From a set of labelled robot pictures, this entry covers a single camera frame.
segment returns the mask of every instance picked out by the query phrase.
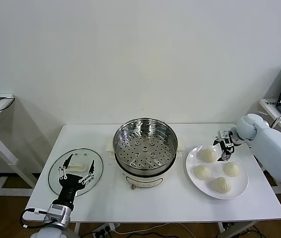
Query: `black cable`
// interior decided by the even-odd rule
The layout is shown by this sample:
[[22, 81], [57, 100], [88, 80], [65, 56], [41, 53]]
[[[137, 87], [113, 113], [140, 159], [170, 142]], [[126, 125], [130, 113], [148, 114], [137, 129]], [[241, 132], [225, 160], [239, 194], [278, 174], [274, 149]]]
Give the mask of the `black cable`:
[[101, 230], [100, 230], [100, 234], [101, 234], [101, 236], [102, 236], [103, 238], [105, 238], [105, 230], [104, 230], [104, 229], [101, 229]]
[[263, 234], [261, 234], [260, 230], [256, 226], [253, 227], [260, 233], [260, 238], [265, 237]]
[[0, 109], [0, 112], [3, 111], [3, 110], [5, 110], [5, 109], [7, 109], [7, 108], [9, 108], [9, 107], [11, 106], [11, 104], [15, 101], [14, 98], [2, 98], [2, 99], [12, 99], [12, 100], [11, 100], [11, 102], [8, 104], [7, 107], [5, 107], [5, 108], [3, 108], [3, 109]]
[[278, 119], [279, 119], [279, 118], [276, 118], [276, 119], [274, 120], [274, 122], [271, 124], [270, 128], [272, 128], [273, 124], [275, 124], [275, 122], [276, 122]]
[[[21, 213], [21, 215], [20, 215], [20, 217], [19, 217], [19, 223], [20, 223], [23, 227], [26, 226], [25, 228], [27, 228], [27, 229], [42, 228], [42, 227], [46, 227], [46, 226], [52, 224], [53, 222], [56, 222], [56, 220], [52, 220], [52, 221], [50, 221], [50, 222], [48, 222], [48, 223], [44, 223], [44, 224], [41, 224], [41, 225], [38, 225], [38, 226], [29, 226], [29, 225], [27, 225], [27, 224], [24, 224], [23, 218], [22, 218], [22, 217], [23, 217], [23, 214], [25, 214], [26, 212], [35, 212], [35, 209], [34, 209], [34, 208], [27, 208], [27, 209], [25, 209], [25, 210]], [[39, 214], [47, 214], [47, 212], [39, 211]]]
[[177, 236], [163, 236], [163, 235], [158, 234], [156, 232], [150, 232], [150, 233], [145, 233], [145, 234], [132, 233], [129, 236], [127, 236], [127, 238], [130, 238], [131, 236], [147, 236], [147, 235], [151, 235], [151, 234], [157, 235], [159, 237], [164, 237], [164, 238], [180, 238], [180, 237], [177, 237]]
[[243, 235], [245, 235], [245, 234], [248, 234], [248, 233], [250, 233], [250, 232], [254, 232], [254, 233], [259, 234], [261, 238], [267, 238], [267, 237], [266, 237], [265, 235], [263, 235], [259, 230], [258, 230], [258, 231], [249, 230], [249, 231], [247, 231], [247, 232], [244, 232], [243, 234], [237, 234], [237, 235], [235, 235], [233, 238], [239, 238], [239, 237], [241, 237], [241, 236], [243, 236]]
[[107, 233], [110, 235], [110, 238], [112, 238], [111, 229], [109, 226], [105, 226], [105, 231], [107, 231]]
[[94, 234], [94, 233], [96, 233], [96, 232], [89, 232], [89, 233], [86, 233], [86, 234], [82, 235], [81, 238], [83, 238], [83, 237], [85, 237], [85, 236], [87, 236], [87, 235], [90, 235], [90, 234]]

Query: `power strip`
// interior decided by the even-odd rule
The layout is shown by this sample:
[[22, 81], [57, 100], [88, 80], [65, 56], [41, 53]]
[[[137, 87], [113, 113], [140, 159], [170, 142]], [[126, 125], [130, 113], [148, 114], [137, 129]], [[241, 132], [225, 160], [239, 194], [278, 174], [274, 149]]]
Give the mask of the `power strip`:
[[98, 227], [97, 229], [93, 230], [93, 232], [100, 232], [101, 229], [104, 229], [105, 231], [105, 227], [108, 226], [110, 228], [110, 231], [116, 230], [117, 227], [120, 226], [120, 223], [105, 223], [103, 225], [101, 225], [100, 227]]

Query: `wooden floor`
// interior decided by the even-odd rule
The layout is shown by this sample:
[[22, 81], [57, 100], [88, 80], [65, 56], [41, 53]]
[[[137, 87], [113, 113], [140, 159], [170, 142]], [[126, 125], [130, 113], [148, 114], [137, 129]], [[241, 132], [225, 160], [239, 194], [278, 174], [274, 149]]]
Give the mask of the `wooden floor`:
[[[25, 182], [18, 177], [10, 177], [5, 187], [19, 187], [27, 188]], [[0, 238], [29, 238], [31, 234], [37, 230], [24, 229], [19, 224], [19, 215], [24, 210], [27, 204], [28, 198], [26, 197], [0, 197]], [[93, 231], [100, 224], [81, 224], [80, 235]], [[147, 229], [157, 224], [121, 224], [117, 228], [120, 233], [128, 231], [136, 231]], [[219, 233], [217, 225], [214, 223], [194, 223], [185, 224], [196, 238], [215, 238]], [[281, 220], [278, 221], [262, 221], [259, 222], [256, 227], [267, 238], [281, 238]], [[160, 233], [164, 236], [175, 235], [180, 238], [192, 237], [190, 233], [179, 224], [170, 224], [163, 227], [152, 230]], [[113, 233], [113, 238], [126, 238], [127, 235], [118, 235]], [[158, 236], [149, 235], [147, 238], [157, 238]], [[249, 233], [242, 238], [259, 238], [260, 236], [255, 233]]]

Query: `white wall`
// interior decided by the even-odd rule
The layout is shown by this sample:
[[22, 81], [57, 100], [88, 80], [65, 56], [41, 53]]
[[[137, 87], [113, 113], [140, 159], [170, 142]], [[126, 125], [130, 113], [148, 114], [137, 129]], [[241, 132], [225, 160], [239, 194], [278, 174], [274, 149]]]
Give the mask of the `white wall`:
[[0, 93], [18, 99], [0, 138], [25, 162], [65, 123], [235, 121], [280, 70], [280, 0], [0, 0]]

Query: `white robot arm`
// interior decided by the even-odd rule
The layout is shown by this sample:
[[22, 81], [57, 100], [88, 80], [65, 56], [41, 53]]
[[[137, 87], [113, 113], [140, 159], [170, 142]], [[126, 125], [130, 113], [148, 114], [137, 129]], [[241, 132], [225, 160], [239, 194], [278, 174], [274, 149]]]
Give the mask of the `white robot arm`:
[[243, 116], [236, 128], [220, 132], [217, 140], [223, 151], [232, 151], [234, 146], [250, 142], [253, 155], [272, 177], [281, 182], [281, 133], [271, 129], [260, 116]]

